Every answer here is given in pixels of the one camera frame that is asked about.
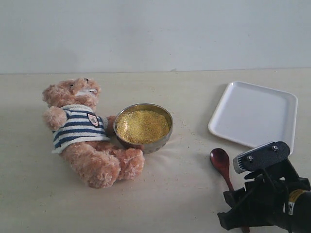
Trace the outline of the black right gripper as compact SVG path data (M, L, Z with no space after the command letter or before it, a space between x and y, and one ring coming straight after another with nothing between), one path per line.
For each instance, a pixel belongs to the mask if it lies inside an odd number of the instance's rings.
M244 188L231 192L235 209L218 213L218 219L223 214L227 230L241 226L310 230L311 184L299 177L288 159L251 172L245 179ZM234 220L233 212L238 208L245 212L245 223Z

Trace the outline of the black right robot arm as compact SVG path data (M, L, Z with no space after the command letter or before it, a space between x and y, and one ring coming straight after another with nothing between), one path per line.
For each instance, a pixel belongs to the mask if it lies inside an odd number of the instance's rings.
M245 179L244 188L224 192L231 207L217 214L224 229L278 226L290 233L311 231L311 184L288 159Z

